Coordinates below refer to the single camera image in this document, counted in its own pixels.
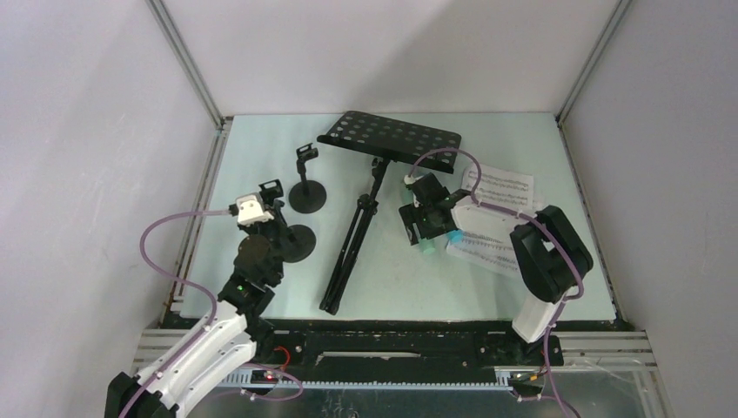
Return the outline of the blue toy microphone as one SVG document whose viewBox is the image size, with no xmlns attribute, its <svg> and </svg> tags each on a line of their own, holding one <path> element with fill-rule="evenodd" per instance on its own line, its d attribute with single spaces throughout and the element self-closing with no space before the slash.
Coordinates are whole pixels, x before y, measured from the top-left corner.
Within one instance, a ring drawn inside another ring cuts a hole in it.
<svg viewBox="0 0 738 418">
<path fill-rule="evenodd" d="M 464 239 L 465 233 L 461 230 L 453 230 L 446 234 L 449 243 L 461 242 Z"/>
</svg>

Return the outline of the green toy microphone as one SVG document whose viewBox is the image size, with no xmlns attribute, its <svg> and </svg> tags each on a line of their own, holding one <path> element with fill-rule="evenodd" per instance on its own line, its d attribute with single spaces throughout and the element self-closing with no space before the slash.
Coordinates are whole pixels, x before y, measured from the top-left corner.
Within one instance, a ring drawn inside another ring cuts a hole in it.
<svg viewBox="0 0 738 418">
<path fill-rule="evenodd" d="M 420 239 L 418 246 L 423 255 L 431 255 L 436 252 L 434 239 Z"/>
</svg>

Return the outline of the black music stand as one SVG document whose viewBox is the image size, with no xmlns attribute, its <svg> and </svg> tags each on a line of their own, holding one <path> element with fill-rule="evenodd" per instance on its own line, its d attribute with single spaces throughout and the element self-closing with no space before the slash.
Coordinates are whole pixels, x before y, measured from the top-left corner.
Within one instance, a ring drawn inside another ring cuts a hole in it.
<svg viewBox="0 0 738 418">
<path fill-rule="evenodd" d="M 363 111 L 347 111 L 326 134 L 318 137 L 318 141 L 372 156 L 371 188 L 357 199 L 357 208 L 319 305 L 321 310 L 336 314 L 367 232 L 378 212 L 378 195 L 388 166 L 398 162 L 452 174 L 462 137 L 457 132 L 440 128 Z"/>
</svg>

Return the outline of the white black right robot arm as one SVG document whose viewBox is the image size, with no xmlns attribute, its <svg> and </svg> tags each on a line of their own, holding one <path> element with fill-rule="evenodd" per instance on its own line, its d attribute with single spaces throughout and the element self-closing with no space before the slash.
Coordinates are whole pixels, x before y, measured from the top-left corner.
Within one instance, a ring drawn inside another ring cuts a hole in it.
<svg viewBox="0 0 738 418">
<path fill-rule="evenodd" d="M 412 245 L 446 236 L 451 255 L 523 282 L 525 299 L 506 351 L 516 363 L 531 362 L 594 267 L 567 215 L 558 206 L 534 205 L 532 176 L 491 167 L 468 168 L 456 191 L 432 173 L 405 176 L 403 185 L 407 202 L 399 214 Z"/>
</svg>

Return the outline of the black microphone stand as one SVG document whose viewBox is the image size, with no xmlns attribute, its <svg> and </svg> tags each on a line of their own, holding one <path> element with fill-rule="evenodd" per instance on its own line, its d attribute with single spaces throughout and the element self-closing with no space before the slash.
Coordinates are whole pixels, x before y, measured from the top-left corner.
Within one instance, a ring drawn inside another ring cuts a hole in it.
<svg viewBox="0 0 738 418">
<path fill-rule="evenodd" d="M 281 199 L 284 202 L 284 190 L 278 179 L 260 184 L 258 194 L 267 206 L 271 205 L 275 199 Z M 317 238 L 310 227 L 300 224 L 289 224 L 286 219 L 285 221 L 289 226 L 288 239 L 283 246 L 272 247 L 278 252 L 285 263 L 298 263 L 311 255 L 317 244 Z"/>
<path fill-rule="evenodd" d="M 312 143 L 303 145 L 296 150 L 297 172 L 300 181 L 288 194 L 289 204 L 295 212 L 309 214 L 320 210 L 326 203 L 327 193 L 324 186 L 316 180 L 306 176 L 306 163 L 319 156 L 319 150 Z"/>
</svg>

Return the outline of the sheet music page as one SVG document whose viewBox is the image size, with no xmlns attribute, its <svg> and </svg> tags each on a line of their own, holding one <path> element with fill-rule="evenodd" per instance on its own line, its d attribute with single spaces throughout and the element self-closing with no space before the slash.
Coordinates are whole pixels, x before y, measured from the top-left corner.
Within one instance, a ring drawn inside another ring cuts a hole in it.
<svg viewBox="0 0 738 418">
<path fill-rule="evenodd" d="M 459 212 L 462 208 L 462 204 L 460 202 L 461 200 L 452 209 L 453 220 L 459 227 L 458 230 L 461 230 Z M 482 266 L 494 273 L 513 279 L 520 279 L 520 267 L 513 249 L 510 233 L 509 240 L 505 241 L 486 239 L 482 236 L 465 233 L 464 239 L 461 242 L 448 242 L 446 245 L 446 252 L 449 255 L 460 258 L 464 261 L 471 262 L 477 266 Z"/>
<path fill-rule="evenodd" d="M 475 189 L 477 200 L 512 209 L 515 213 L 533 213 L 538 202 L 534 198 L 533 176 L 481 165 L 481 181 Z M 509 240 L 509 233 L 523 219 L 476 206 L 462 199 L 459 212 L 460 229 L 486 239 Z"/>
</svg>

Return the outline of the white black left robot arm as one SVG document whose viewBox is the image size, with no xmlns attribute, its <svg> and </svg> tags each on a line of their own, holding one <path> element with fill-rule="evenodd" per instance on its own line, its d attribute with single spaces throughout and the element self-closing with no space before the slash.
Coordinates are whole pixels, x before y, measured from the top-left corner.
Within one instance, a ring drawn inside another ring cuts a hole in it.
<svg viewBox="0 0 738 418">
<path fill-rule="evenodd" d="M 106 417 L 186 417 L 229 374 L 275 351 L 273 326 L 262 318 L 285 277 L 284 264 L 305 259 L 314 233 L 289 226 L 279 198 L 238 198 L 226 209 L 246 236 L 238 245 L 233 272 L 213 294 L 204 315 L 177 343 L 135 374 L 122 372 L 107 388 Z"/>
</svg>

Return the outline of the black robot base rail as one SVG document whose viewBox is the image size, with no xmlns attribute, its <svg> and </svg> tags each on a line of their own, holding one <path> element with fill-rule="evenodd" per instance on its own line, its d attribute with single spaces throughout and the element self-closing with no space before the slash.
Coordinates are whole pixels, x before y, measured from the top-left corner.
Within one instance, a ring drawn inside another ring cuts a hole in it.
<svg viewBox="0 0 738 418">
<path fill-rule="evenodd" d="M 505 370 L 564 363 L 557 337 L 524 342 L 508 321 L 273 319 L 254 362 L 305 385 L 494 384 Z"/>
</svg>

